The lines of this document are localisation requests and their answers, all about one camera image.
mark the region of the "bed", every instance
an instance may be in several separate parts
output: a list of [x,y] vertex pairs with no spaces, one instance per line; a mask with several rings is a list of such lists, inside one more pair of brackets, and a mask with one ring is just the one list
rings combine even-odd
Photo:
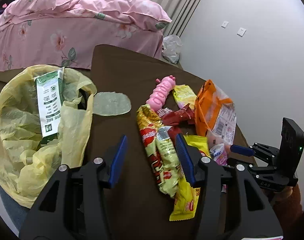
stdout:
[[150,0],[16,0],[0,15],[0,72],[37,64],[91,69],[99,44],[160,58],[170,22]]

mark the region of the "light switch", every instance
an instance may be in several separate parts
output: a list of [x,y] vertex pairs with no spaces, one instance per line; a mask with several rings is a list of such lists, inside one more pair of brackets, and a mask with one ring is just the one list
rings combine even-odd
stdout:
[[221,25],[221,26],[222,26],[223,28],[226,28],[226,26],[227,26],[227,24],[228,24],[228,23],[229,23],[229,22],[224,21],[224,22],[222,23],[222,25]]
[[237,32],[237,35],[240,35],[241,37],[243,37],[245,31],[246,31],[246,29],[241,27],[241,28],[239,28],[239,31]]

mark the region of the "silver screw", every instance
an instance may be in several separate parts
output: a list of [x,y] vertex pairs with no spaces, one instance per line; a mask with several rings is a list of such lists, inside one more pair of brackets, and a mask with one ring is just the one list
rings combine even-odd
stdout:
[[97,158],[95,158],[95,159],[93,160],[93,162],[94,162],[95,164],[101,164],[101,163],[103,162],[103,159],[102,159],[101,157],[97,157]]
[[242,164],[238,164],[236,166],[236,168],[238,169],[238,171],[244,171],[245,170],[245,168],[244,168],[244,166]]
[[209,157],[202,157],[202,158],[201,158],[201,161],[202,161],[203,163],[209,163],[209,162],[211,161],[211,159],[210,159]]
[[59,166],[58,170],[59,171],[66,171],[67,170],[67,166],[65,164],[62,164],[61,166]]

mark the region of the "brown tablecloth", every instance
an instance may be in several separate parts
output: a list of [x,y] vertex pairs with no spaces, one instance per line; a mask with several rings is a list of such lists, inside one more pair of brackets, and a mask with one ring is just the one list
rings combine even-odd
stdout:
[[[98,91],[126,94],[131,100],[129,113],[113,117],[93,115],[87,159],[103,156],[122,134],[127,135],[128,150],[118,184],[106,190],[107,215],[115,239],[192,239],[197,220],[170,222],[174,201],[161,193],[148,163],[136,122],[136,110],[156,87],[155,80],[176,77],[177,84],[189,85],[197,94],[204,80],[163,61],[109,45],[96,46],[90,77]],[[177,110],[171,95],[165,107]],[[193,125],[181,125],[183,132],[195,134]],[[237,128],[235,144],[246,146]]]

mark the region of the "pink caterpillar toy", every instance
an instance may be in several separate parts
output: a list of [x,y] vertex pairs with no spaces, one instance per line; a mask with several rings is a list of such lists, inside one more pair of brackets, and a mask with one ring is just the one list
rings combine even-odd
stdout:
[[157,79],[156,82],[158,85],[153,90],[153,93],[150,95],[150,98],[146,101],[146,103],[157,112],[165,104],[168,94],[175,87],[175,77],[170,75],[169,77],[164,77],[162,81]]

